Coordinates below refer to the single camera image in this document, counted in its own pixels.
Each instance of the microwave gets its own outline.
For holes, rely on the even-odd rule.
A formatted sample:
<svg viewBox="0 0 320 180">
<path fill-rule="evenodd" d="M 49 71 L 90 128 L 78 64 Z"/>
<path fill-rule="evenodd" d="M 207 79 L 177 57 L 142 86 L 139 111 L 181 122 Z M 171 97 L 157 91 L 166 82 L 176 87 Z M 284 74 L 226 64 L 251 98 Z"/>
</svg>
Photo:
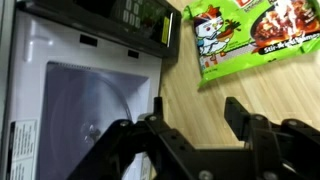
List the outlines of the microwave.
<svg viewBox="0 0 320 180">
<path fill-rule="evenodd" d="M 113 121 L 152 112 L 162 58 L 178 52 L 180 13 L 164 1 L 61 2 L 3 6 L 0 179 L 66 179 Z M 139 35 L 131 14 L 125 23 L 137 5 L 141 28 L 152 22 L 143 21 L 148 8 L 164 8 L 151 26 L 161 32 Z M 149 179 L 150 170 L 139 154 L 123 179 Z"/>
</svg>

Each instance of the cartoon character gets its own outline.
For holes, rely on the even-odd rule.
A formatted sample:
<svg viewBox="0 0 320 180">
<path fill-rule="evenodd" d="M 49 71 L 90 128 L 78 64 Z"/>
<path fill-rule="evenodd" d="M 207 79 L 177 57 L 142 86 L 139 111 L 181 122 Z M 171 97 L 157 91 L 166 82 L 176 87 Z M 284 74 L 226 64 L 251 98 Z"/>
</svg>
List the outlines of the cartoon character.
<svg viewBox="0 0 320 180">
<path fill-rule="evenodd" d="M 221 28 L 224 26 L 224 20 L 220 8 L 214 8 L 212 5 L 209 5 L 207 12 L 194 18 L 197 46 L 203 68 L 218 63 L 216 54 L 220 54 L 221 57 L 226 55 L 223 50 L 232 38 L 233 30 L 240 26 L 240 23 L 234 23 L 230 20 L 226 20 L 226 23 L 228 26 L 222 32 Z"/>
</svg>

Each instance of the screw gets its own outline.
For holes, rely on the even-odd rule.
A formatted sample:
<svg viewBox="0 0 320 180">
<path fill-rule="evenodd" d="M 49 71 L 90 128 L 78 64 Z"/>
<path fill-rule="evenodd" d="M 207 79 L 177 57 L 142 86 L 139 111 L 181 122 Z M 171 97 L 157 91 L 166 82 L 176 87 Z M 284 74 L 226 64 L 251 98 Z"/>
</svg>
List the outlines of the screw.
<svg viewBox="0 0 320 180">
<path fill-rule="evenodd" d="M 128 124 L 129 124 L 128 121 L 123 121 L 123 122 L 120 123 L 120 126 L 125 127 L 125 126 L 127 126 Z"/>
<path fill-rule="evenodd" d="M 262 121 L 264 118 L 263 118 L 263 116 L 260 116 L 260 115 L 256 115 L 256 120 L 258 120 L 258 121 Z"/>
<path fill-rule="evenodd" d="M 213 175 L 210 171 L 203 170 L 199 173 L 200 180 L 213 180 Z"/>
<path fill-rule="evenodd" d="M 150 119 L 150 121 L 155 121 L 155 120 L 157 120 L 157 117 L 156 116 L 151 116 L 149 119 Z"/>
<path fill-rule="evenodd" d="M 269 171 L 264 172 L 263 177 L 265 180 L 278 180 L 278 176 L 275 173 Z"/>
<path fill-rule="evenodd" d="M 296 125 L 298 125 L 298 123 L 297 123 L 296 121 L 289 121 L 289 124 L 290 124 L 291 126 L 296 126 Z"/>
</svg>

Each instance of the wooden surface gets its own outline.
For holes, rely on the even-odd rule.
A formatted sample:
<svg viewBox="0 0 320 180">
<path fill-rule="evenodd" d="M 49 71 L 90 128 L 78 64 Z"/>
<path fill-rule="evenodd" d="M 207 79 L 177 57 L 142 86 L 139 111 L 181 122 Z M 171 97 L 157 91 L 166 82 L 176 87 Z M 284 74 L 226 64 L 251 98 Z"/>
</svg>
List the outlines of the wooden surface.
<svg viewBox="0 0 320 180">
<path fill-rule="evenodd" d="M 169 1 L 179 10 L 191 2 Z M 320 51 L 231 74 L 200 91 L 197 53 L 192 27 L 183 23 L 178 62 L 164 62 L 160 88 L 165 120 L 194 146 L 240 145 L 223 118 L 228 96 L 272 122 L 296 118 L 320 130 Z"/>
</svg>

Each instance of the instant noodle package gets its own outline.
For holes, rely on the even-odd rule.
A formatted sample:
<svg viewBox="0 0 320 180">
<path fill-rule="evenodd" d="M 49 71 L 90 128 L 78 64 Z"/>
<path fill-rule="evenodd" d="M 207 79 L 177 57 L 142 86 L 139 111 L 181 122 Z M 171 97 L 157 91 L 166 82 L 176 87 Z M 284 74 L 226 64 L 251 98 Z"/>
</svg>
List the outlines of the instant noodle package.
<svg viewBox="0 0 320 180">
<path fill-rule="evenodd" d="M 202 80 L 320 49 L 317 0 L 196 0 L 192 20 Z"/>
</svg>

